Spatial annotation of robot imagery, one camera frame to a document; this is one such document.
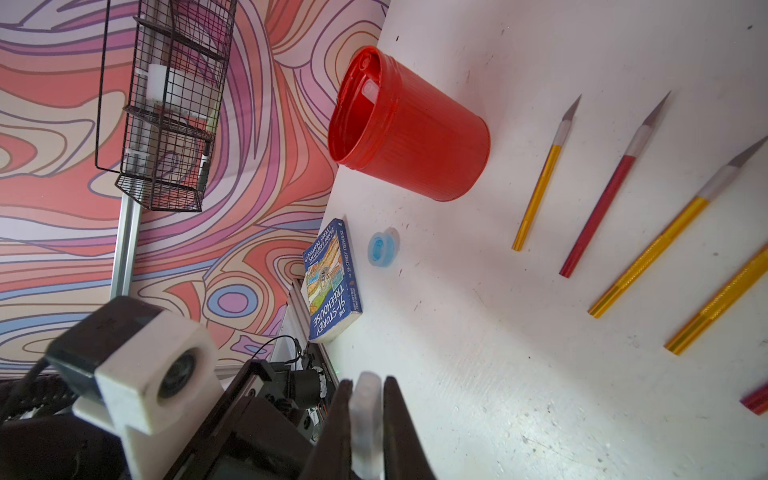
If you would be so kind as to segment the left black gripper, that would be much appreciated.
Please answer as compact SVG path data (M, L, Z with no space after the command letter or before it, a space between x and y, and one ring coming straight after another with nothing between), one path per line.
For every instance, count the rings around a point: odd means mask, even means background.
M297 479L336 390L318 366L243 365L167 479Z

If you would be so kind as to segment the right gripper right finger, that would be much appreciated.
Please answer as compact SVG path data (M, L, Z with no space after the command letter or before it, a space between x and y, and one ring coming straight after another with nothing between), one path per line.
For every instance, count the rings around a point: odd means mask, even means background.
M393 376L383 387L383 452L386 480L436 479Z

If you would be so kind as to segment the red carving knife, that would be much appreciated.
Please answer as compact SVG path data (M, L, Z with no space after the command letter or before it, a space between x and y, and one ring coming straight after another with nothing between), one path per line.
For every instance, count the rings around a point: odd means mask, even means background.
M662 115L662 110L671 95L669 91L664 98L656 105L651 113L645 118L640 127L636 130L624 154L621 157L616 169L605 186L602 194L595 204L590 216L586 220L583 229L577 237L569 255L564 261L559 275L564 278L570 278L579 264L582 256L594 238L605 215L618 194L624 180L631 171L637 158L646 147L655 127Z
M763 415L768 410L768 384L751 392L740 403L755 415Z

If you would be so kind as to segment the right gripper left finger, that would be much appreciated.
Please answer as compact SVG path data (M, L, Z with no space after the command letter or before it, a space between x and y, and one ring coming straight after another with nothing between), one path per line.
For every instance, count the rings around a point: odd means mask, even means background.
M353 382L342 380L333 397L322 434L299 476L301 480L352 478L349 416L352 392Z

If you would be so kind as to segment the gold carving knife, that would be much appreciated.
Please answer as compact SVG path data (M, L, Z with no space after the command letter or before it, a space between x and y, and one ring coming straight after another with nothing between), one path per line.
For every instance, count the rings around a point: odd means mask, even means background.
M564 113L563 117L561 118L557 131L555 133L554 139L548 151L546 160L543 164L542 170L539 174L537 183L532 192L526 211L524 213L518 232L516 234L515 240L513 242L512 249L514 251L520 252L523 250L525 242L533 227L540 205L545 196L546 189L549 185L549 182L551 180L551 177L553 175L557 162L560 158L564 143L572 128L573 120L574 120L576 111L578 109L578 106L580 104L581 98L582 96L579 95L577 99L574 101L574 103L568 108L568 110Z
M767 272L767 244L664 345L674 355L685 352Z
M650 243L634 262L595 301L588 313L600 318L632 284L667 250L679 235L738 177L743 166L767 143L767 137L721 166L688 204Z

